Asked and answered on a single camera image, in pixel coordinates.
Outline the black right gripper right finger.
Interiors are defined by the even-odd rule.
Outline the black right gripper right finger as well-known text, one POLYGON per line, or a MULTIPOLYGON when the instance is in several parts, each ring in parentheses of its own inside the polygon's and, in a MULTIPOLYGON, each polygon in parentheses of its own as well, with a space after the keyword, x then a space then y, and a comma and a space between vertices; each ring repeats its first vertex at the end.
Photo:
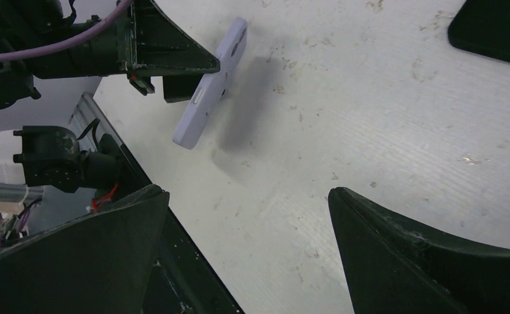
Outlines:
POLYGON ((510 313, 510 249, 464 239, 345 187, 329 212, 356 313, 510 313))

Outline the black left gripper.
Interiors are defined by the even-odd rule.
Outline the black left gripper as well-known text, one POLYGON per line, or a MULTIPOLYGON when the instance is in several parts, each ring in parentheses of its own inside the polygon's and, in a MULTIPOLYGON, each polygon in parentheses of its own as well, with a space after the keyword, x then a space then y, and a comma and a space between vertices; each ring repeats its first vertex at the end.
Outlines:
MULTIPOLYGON (((74 1, 64 15, 61 1, 21 1, 20 14, 38 36, 22 48, 54 44, 70 39, 101 22, 92 15, 76 23, 74 1)), ((131 68, 140 75, 163 76, 164 100, 177 103, 191 99, 203 74, 220 70, 220 61, 174 23, 155 1, 134 1, 131 5, 131 68)), ((27 76, 39 79, 107 77, 125 72, 120 56, 117 23, 81 44, 53 54, 21 62, 27 76)))

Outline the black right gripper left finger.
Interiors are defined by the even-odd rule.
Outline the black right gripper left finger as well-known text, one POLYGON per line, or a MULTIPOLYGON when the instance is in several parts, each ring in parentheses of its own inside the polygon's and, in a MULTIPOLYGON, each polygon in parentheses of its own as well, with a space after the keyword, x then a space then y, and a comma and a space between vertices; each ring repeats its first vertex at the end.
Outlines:
POLYGON ((0 248, 0 313, 85 313, 96 282, 94 234, 86 220, 66 222, 0 248))

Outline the black phone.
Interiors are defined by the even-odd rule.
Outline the black phone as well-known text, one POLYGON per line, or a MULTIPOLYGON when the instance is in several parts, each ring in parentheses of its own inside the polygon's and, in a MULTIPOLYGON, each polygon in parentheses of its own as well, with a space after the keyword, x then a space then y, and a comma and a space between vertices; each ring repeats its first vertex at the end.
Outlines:
POLYGON ((237 17, 216 50, 220 70, 200 79, 174 133, 175 144, 193 149, 213 110, 225 94, 247 46, 247 21, 237 17))

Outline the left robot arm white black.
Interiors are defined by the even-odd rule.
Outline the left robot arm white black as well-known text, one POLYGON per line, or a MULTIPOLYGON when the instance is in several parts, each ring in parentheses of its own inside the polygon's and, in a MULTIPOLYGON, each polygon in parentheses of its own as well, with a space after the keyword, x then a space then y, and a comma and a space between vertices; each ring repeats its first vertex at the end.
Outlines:
POLYGON ((59 1, 0 1, 0 110, 39 99, 35 79, 125 75, 142 95, 168 77, 167 102, 190 99, 220 61, 154 1, 117 1, 106 17, 78 23, 59 1))

